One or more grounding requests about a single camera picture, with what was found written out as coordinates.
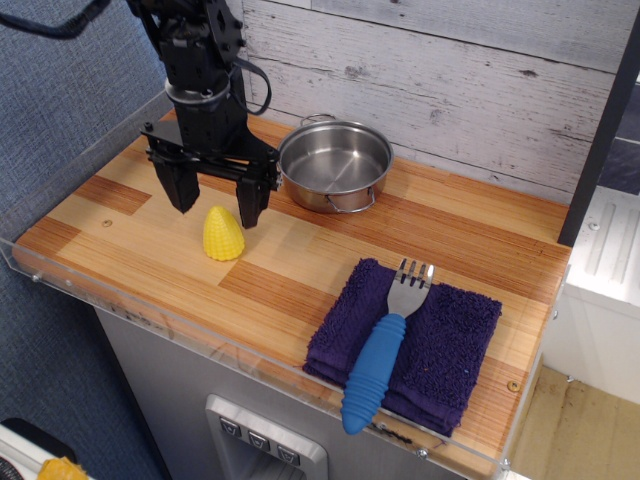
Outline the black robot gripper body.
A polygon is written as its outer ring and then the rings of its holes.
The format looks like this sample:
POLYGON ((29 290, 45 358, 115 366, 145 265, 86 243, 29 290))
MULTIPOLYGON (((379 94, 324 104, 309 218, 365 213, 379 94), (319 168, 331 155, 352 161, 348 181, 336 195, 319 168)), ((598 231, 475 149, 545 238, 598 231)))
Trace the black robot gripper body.
POLYGON ((147 122, 148 156, 154 162, 195 161, 198 173, 240 180, 246 173, 262 172, 271 190, 281 185, 278 154, 248 127, 249 109, 241 91, 200 97, 187 91, 174 100, 176 119, 147 122))

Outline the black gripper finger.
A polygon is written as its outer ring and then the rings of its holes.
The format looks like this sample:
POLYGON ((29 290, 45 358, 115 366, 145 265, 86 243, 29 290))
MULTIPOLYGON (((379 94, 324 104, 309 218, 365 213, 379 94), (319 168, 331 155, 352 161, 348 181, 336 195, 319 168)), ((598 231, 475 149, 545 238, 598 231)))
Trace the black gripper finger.
POLYGON ((171 205, 182 214, 188 212, 200 196, 196 162, 154 162, 153 165, 171 205))
POLYGON ((257 226, 263 210, 269 205, 271 183, 262 172, 246 173, 236 182, 236 197, 244 229, 257 226))

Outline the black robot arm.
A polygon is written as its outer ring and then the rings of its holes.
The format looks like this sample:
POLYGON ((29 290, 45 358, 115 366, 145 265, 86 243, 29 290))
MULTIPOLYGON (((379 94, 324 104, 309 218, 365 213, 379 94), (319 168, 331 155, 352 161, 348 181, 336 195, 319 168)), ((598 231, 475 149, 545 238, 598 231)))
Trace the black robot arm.
POLYGON ((223 1, 132 1, 132 13, 165 67, 173 121, 148 123, 147 155, 171 204, 187 212, 199 197, 198 176, 236 185, 249 229, 281 184, 278 151, 249 129, 243 73, 263 71, 240 58, 243 24, 223 1))

